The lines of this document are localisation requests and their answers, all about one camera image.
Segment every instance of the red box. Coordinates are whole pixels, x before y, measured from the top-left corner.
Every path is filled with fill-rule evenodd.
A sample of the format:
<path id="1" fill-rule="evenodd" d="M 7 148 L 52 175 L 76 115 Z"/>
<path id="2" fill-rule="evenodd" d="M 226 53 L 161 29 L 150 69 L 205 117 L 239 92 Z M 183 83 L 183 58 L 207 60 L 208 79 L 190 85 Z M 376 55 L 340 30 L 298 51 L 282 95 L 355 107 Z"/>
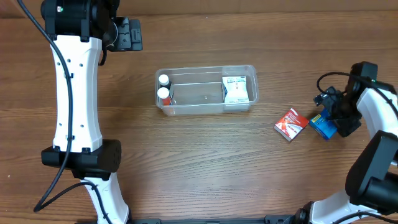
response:
<path id="1" fill-rule="evenodd" d="M 274 126 L 288 141 L 292 141 L 308 124 L 309 120 L 299 115 L 293 108 Z"/>

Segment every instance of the small bottle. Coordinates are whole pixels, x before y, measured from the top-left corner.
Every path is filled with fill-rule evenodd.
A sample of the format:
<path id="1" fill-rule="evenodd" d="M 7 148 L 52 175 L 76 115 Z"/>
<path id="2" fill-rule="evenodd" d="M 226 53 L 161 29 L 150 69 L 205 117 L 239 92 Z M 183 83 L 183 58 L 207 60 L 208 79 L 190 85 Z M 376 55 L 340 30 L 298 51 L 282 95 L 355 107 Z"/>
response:
<path id="1" fill-rule="evenodd" d="M 162 100 L 163 105 L 173 105 L 172 98 L 170 97 L 170 92 L 167 88 L 162 87 L 157 90 L 157 96 Z"/>
<path id="2" fill-rule="evenodd" d="M 169 90 L 171 98 L 174 96 L 174 86 L 170 81 L 169 77 L 165 74 L 159 76 L 160 87 L 164 87 Z"/>

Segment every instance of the white bottle cap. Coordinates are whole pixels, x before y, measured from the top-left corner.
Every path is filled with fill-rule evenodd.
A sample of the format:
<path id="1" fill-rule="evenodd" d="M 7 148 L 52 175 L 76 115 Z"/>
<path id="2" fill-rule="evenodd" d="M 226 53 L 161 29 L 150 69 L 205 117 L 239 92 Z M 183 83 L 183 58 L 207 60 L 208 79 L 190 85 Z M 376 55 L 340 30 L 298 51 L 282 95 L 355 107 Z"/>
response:
<path id="1" fill-rule="evenodd" d="M 157 96 L 160 99 L 166 99 L 167 97 L 170 96 L 169 90 L 166 87 L 162 87 L 159 90 L 157 90 Z"/>
<path id="2" fill-rule="evenodd" d="M 161 84 L 161 85 L 163 85 L 163 86 L 166 86 L 166 85 L 168 85 L 169 84 L 169 77 L 167 76 L 167 75 L 165 75 L 165 74 L 163 74 L 163 75 L 160 75 L 160 77 L 159 77 L 159 83 Z"/>

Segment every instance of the plastic bin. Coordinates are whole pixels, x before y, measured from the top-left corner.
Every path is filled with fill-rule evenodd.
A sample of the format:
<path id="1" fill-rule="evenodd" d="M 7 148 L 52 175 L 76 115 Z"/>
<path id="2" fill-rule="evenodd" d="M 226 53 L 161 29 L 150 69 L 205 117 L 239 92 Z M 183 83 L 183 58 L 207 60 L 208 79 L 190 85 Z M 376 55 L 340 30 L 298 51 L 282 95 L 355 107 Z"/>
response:
<path id="1" fill-rule="evenodd" d="M 173 99 L 177 105 L 165 106 L 157 96 L 161 74 L 168 75 L 173 83 Z M 222 77 L 232 76 L 246 76 L 249 102 L 224 103 Z M 156 105 L 167 115 L 247 111 L 259 100 L 256 69 L 252 65 L 160 69 L 155 74 L 155 100 Z"/>

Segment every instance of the wooden table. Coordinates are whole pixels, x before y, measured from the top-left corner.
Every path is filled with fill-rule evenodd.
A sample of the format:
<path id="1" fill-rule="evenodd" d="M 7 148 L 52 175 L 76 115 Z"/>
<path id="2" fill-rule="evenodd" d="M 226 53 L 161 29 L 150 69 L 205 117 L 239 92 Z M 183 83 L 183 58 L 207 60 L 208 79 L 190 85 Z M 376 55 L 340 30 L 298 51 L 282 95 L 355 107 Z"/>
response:
<path id="1" fill-rule="evenodd" d="M 397 12 L 138 19 L 144 50 L 108 54 L 98 71 L 101 132 L 122 142 L 118 177 L 134 218 L 263 217 L 328 197 L 344 188 L 366 126 L 328 142 L 307 127 L 288 143 L 275 122 L 291 107 L 311 118 L 322 109 L 312 101 L 317 78 L 356 62 L 377 63 L 378 79 L 398 85 Z M 95 219 L 84 188 L 33 213 L 57 172 L 40 160 L 55 133 L 53 58 L 27 19 L 1 19 L 0 29 L 0 223 Z M 247 113 L 167 117 L 155 105 L 160 68 L 241 64 L 254 65 L 259 80 Z M 322 87 L 346 82 L 331 77 Z M 52 195 L 76 182 L 64 172 Z"/>

